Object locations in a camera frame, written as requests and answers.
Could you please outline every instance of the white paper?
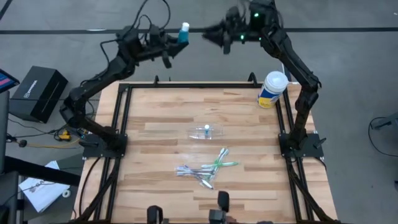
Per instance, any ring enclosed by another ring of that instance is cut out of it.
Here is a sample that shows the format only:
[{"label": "white paper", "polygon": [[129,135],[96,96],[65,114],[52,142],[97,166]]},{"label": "white paper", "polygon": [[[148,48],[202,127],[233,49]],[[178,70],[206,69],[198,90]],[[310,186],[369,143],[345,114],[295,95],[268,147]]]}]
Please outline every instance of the white paper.
[{"label": "white paper", "polygon": [[[57,170],[60,169],[56,161],[49,162],[46,167]],[[43,212],[48,206],[50,206],[59,196],[61,196],[62,192],[69,189],[70,187],[69,185],[65,184],[52,183],[53,182],[29,177],[19,184],[19,188],[21,190],[24,190],[26,197],[32,203],[36,211],[40,213]]]}]

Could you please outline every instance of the clear plastic container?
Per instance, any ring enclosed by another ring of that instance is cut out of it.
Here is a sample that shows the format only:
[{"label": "clear plastic container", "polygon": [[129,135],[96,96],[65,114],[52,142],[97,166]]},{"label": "clear plastic container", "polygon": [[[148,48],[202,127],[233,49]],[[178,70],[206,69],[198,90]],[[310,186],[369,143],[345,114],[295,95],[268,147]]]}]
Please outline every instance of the clear plastic container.
[{"label": "clear plastic container", "polygon": [[197,124],[187,130],[188,138],[192,139],[220,139],[223,135],[221,124]]}]

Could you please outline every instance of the blue bottle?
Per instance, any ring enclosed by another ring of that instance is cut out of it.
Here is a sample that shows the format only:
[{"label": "blue bottle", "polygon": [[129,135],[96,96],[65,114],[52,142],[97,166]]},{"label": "blue bottle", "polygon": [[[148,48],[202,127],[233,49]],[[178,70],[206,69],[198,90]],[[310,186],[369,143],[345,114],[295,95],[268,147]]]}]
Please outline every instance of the blue bottle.
[{"label": "blue bottle", "polygon": [[178,33],[178,43],[188,42],[189,23],[183,22],[180,32]]}]

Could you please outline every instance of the small bottle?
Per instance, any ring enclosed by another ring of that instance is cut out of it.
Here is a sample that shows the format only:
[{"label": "small bottle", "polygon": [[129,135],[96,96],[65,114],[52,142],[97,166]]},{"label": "small bottle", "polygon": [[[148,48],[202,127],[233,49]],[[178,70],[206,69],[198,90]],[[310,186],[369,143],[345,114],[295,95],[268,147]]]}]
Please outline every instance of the small bottle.
[{"label": "small bottle", "polygon": [[188,42],[189,23],[183,22],[180,32],[178,33],[178,43]]},{"label": "small bottle", "polygon": [[285,91],[287,84],[289,81],[285,74],[278,71],[270,72],[257,96],[259,106],[262,108],[273,107],[279,96]]}]

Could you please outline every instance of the screen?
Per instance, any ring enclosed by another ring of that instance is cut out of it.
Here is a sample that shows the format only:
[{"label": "screen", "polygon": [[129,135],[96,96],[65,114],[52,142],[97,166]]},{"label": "screen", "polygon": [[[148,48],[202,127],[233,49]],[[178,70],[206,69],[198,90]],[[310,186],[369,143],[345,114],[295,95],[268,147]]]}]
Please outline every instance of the screen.
[{"label": "screen", "polygon": [[13,85],[15,82],[5,76],[3,73],[0,73],[0,89],[8,86],[8,85]]},{"label": "screen", "polygon": [[19,81],[0,69],[0,93],[19,84]]}]

